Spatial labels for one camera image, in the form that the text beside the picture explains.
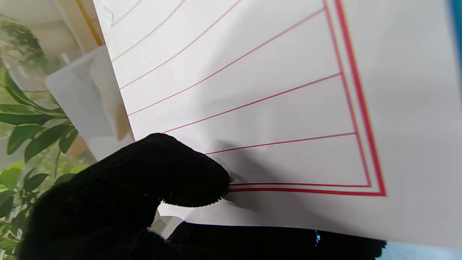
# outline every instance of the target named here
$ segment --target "lined paper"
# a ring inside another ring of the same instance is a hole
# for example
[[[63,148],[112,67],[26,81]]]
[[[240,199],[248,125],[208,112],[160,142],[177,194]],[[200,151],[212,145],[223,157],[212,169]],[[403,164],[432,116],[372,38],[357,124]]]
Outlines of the lined paper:
[[[460,246],[447,226],[462,215],[450,207],[460,195],[450,186],[461,179],[451,158],[462,155],[462,117],[443,4],[105,7],[117,9],[105,37],[135,139],[167,133],[235,179],[224,201],[196,210],[163,204],[161,214]]]

